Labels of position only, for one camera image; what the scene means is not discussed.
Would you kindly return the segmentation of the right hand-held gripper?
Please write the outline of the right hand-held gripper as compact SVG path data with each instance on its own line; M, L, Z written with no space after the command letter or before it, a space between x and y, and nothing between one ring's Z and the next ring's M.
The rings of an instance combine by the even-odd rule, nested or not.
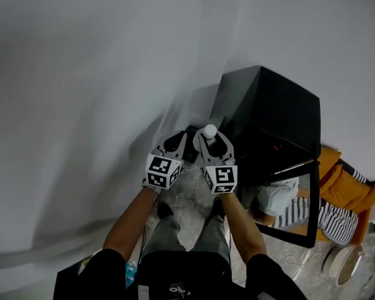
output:
M196 131L192 140L195 150L202 154L203 178L212 194L232 193L238 183L238 167L235 165L233 144L222 132L218 131L220 159L211 161L209 146L203 137L203 129ZM202 152L201 140L204 141L204 152Z

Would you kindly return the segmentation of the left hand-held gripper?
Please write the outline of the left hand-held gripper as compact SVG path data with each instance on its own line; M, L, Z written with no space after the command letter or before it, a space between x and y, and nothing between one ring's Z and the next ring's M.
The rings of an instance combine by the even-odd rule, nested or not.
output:
M155 145L158 154L149 154L142 186L157 193L168 190L180 176L187 141L186 131L173 131L161 137Z

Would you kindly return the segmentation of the clear bottle blue label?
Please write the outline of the clear bottle blue label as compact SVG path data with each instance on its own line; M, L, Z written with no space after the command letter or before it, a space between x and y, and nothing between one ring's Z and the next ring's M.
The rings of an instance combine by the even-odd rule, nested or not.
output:
M207 124L202 130L202 136L206 144L210 147L216 142L215 136L217 135L217 127L213 124Z

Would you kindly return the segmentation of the black waste bin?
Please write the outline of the black waste bin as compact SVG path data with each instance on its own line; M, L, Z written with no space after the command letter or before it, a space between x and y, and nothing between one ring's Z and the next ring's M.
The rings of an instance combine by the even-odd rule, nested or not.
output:
M187 133L187 141L186 141L186 146L185 146L185 150L183 154L183 159L186 162L191 163L191 164L195 162L198 154L200 154L200 152L196 151L193 146L193 138L194 138L196 131L198 131L201 128L203 127L196 127L193 125L189 125L185 130Z

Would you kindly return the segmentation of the person's left forearm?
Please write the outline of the person's left forearm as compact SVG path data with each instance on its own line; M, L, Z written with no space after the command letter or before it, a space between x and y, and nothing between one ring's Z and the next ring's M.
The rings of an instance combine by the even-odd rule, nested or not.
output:
M127 262L131 257L158 194L143 187L107 235L103 249L117 251Z

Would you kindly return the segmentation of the person's right forearm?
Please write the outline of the person's right forearm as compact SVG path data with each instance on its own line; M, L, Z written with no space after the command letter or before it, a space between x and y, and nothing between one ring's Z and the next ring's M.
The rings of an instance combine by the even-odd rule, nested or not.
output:
M263 235L234 193L219 196L236 248L245 264L258 254L266 255Z

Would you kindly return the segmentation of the person's black right shoe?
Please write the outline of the person's black right shoe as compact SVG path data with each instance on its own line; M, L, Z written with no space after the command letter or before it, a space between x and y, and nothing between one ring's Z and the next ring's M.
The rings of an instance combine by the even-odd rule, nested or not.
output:
M222 222L224 222L225 215L222 201L219 197L216 197L212 203L211 216L219 216Z

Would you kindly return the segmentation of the person's black shoe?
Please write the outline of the person's black shoe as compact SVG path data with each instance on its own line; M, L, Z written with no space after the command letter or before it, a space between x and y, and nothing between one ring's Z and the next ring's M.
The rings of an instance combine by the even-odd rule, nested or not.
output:
M216 197L212 203L211 216L219 216L222 222L224 222L225 215L222 201L219 197Z
M165 202L160 202L157 207L157 216L159 219L164 219L168 216L173 216L174 213Z

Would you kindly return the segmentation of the person's black left shoe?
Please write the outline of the person's black left shoe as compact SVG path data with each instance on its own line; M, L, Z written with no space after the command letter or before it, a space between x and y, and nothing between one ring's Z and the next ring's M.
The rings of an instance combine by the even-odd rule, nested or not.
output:
M168 216L173 216L174 213L165 202L160 202L157 207L157 216L159 219L164 219Z

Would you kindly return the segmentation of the black cabinet fridge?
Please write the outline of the black cabinet fridge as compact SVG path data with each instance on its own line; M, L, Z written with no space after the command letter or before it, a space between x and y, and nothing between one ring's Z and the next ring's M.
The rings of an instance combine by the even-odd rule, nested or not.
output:
M321 144L319 98L262 66L223 74L210 118L234 147L241 186L310 160Z

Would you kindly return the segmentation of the white cloth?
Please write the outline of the white cloth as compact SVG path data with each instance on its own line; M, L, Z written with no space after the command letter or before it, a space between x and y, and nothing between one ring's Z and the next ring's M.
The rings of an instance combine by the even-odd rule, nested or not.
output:
M298 195L298 186L298 177L259 186L257 200L260 210L269 216L284 214L288 204Z

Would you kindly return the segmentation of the person's grey trousers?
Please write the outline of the person's grey trousers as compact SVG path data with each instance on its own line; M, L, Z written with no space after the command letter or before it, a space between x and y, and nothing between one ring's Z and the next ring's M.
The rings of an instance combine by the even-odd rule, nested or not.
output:
M142 259L161 251L186 252L177 237L179 224L173 215L161 219L142 252ZM229 244L225 238L224 219L219 215L208 216L201 233L189 252L213 253L222 256L230 264Z

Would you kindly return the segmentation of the black glass fridge door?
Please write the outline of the black glass fridge door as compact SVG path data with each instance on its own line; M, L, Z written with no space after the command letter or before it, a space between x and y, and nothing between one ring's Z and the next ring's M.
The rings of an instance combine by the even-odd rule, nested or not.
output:
M275 227L269 227L262 224L258 225L259 230L268 236L292 243L305 248L311 248L316 242L316 233L318 229L318 214L319 214L319 161L318 157L321 153L321 145L319 142L312 143L311 159L289 167L285 170L277 171L263 177L263 182L258 184L273 183L275 181L285 180L296 176L309 176L310 184L310 198L307 217L307 231L306 235L300 235L289 231L283 231Z

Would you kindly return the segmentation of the person's black shirt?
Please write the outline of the person's black shirt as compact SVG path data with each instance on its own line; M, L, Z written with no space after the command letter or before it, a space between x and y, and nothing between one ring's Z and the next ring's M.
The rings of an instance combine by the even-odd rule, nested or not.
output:
M156 251L144 256L130 286L126 261L115 250L95 254L54 300L307 300L280 265L264 254L246 264L246 284L233 282L229 263L215 252Z

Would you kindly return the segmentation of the orange sofa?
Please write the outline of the orange sofa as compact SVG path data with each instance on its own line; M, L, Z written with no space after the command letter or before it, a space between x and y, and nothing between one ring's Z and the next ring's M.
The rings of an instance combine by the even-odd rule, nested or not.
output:
M375 205L375 181L363 184L353 177L352 166L341 159L341 152L323 146L319 161L320 197L333 206L353 211L358 224L350 245L360 245L366 235L371 208Z

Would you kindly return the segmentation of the teal white packet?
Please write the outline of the teal white packet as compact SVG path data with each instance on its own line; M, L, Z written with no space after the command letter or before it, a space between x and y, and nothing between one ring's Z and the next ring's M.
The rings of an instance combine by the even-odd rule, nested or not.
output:
M126 289L133 284L135 276L136 276L136 272L137 272L137 262L128 261L125 265Z

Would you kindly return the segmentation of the black white striped blanket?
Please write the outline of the black white striped blanket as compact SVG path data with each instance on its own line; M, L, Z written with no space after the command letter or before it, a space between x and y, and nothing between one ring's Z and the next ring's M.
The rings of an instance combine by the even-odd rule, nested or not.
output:
M294 197L284 214L278 216L269 225L270 228L287 231L298 225L307 224L309 220L310 199ZM350 210L336 207L319 198L317 228L330 241L339 245L348 245L358 225L358 215Z

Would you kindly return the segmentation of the striped throw pillow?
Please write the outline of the striped throw pillow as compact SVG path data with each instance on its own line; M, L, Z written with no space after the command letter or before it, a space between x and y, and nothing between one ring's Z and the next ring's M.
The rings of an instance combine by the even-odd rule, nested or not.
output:
M357 180L357 181L359 181L360 183L363 183L363 184L366 184L367 183L367 178L363 175L363 174L361 174L358 170L354 170L353 171L353 174L352 174L352 176Z

